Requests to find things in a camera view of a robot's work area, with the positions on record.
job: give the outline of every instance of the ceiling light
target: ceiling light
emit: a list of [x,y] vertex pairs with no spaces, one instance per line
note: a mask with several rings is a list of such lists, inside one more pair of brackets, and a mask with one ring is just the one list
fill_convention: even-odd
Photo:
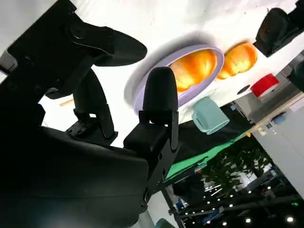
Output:
[[286,219],[287,222],[293,222],[294,221],[294,218],[291,217],[291,216],[288,216],[287,219]]

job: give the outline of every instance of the light blue mug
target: light blue mug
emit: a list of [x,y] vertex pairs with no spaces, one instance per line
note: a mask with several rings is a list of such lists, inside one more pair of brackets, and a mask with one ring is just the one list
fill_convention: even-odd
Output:
[[200,99],[194,105],[192,119],[201,132],[212,134],[229,123],[228,117],[209,97]]

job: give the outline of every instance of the black robotic arm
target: black robotic arm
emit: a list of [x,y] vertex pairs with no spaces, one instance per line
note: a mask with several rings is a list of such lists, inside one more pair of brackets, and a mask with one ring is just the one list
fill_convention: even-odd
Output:
[[[177,89],[167,67],[151,72],[124,148],[110,146],[117,132],[91,66],[132,64],[147,49],[75,10],[59,0],[0,57],[1,228],[129,227],[177,154]],[[66,132],[41,126],[42,96],[70,94],[78,121]]]

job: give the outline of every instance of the green cloth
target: green cloth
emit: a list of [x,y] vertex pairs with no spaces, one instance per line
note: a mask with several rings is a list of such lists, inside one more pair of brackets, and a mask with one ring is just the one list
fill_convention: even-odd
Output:
[[244,133],[241,134],[240,136],[236,137],[235,139],[232,139],[230,141],[228,141],[227,143],[221,144],[220,146],[216,146],[213,147],[211,150],[207,151],[206,153],[194,156],[192,158],[188,158],[186,160],[180,161],[176,164],[173,164],[169,170],[169,173],[166,177],[166,179],[170,179],[172,177],[174,177],[175,174],[178,174],[181,170],[197,163],[199,160],[207,157],[203,162],[199,163],[199,165],[205,163],[207,164],[207,162],[214,158],[220,151],[222,151],[223,149],[229,147],[231,144],[233,144],[235,141],[237,141],[239,138],[243,137]]

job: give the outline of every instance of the black object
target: black object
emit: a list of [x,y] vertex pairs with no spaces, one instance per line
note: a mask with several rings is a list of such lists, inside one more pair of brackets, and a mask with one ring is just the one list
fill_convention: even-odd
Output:
[[245,92],[246,90],[248,90],[248,88],[250,87],[250,85],[245,86],[244,88],[242,88],[240,91],[238,91],[237,95]]
[[231,104],[221,107],[221,110],[230,121],[226,126],[213,134],[206,135],[202,133],[193,121],[179,125],[180,150],[174,163],[203,154],[216,146],[240,136],[253,126],[237,110],[233,111]]
[[254,45],[266,57],[271,56],[304,31],[304,0],[287,14],[280,8],[271,9],[264,18]]
[[288,79],[304,92],[304,61],[294,67]]
[[[117,132],[91,66],[132,64],[147,49],[75,10],[59,0],[0,57],[8,75],[0,84],[1,228],[130,227],[178,152],[176,84],[166,67],[150,73],[146,110],[124,148],[110,146]],[[170,91],[155,87],[160,76]],[[41,126],[44,94],[73,94],[78,121],[66,132]],[[155,94],[172,103],[157,108]]]

